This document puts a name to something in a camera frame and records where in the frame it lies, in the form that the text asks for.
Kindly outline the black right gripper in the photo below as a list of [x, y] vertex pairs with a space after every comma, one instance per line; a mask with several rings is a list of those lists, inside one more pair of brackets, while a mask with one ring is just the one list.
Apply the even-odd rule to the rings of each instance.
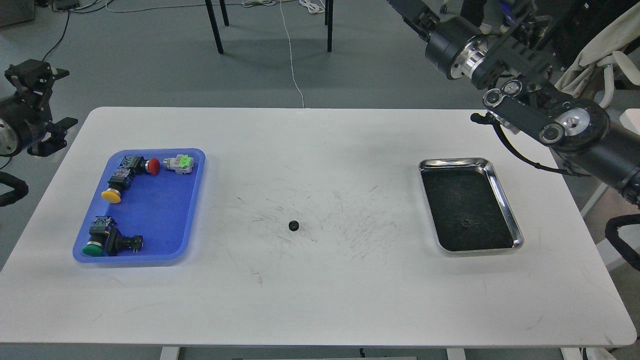
[[483, 38], [479, 28], [462, 17], [441, 22], [439, 16], [422, 0], [388, 0], [387, 3], [423, 41], [428, 41], [425, 57], [449, 80], [462, 77], [463, 50]]

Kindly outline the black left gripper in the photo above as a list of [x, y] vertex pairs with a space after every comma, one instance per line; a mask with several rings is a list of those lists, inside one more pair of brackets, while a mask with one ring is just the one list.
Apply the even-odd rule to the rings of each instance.
[[[50, 99], [55, 81], [69, 75], [66, 69], [36, 59], [11, 64], [4, 72], [15, 92], [0, 101], [2, 157], [14, 157], [26, 148], [34, 157], [49, 157], [66, 148], [68, 131], [78, 124], [78, 119], [65, 117], [53, 123]], [[50, 137], [42, 140], [46, 133]]]

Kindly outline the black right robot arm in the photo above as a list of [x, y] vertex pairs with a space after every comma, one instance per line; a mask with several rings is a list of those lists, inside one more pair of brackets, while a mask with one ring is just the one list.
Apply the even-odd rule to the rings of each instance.
[[391, 0], [390, 6], [426, 42], [425, 57], [449, 80], [463, 76], [485, 91], [485, 115], [471, 120], [491, 125], [502, 144], [531, 166], [568, 176], [562, 170], [531, 162], [506, 139], [503, 127], [526, 133], [563, 160], [615, 189], [639, 205], [639, 135], [610, 120], [603, 105], [557, 89], [551, 64], [530, 39], [544, 24], [532, 0], [517, 0], [510, 28], [492, 43], [461, 16], [442, 20], [422, 0]]

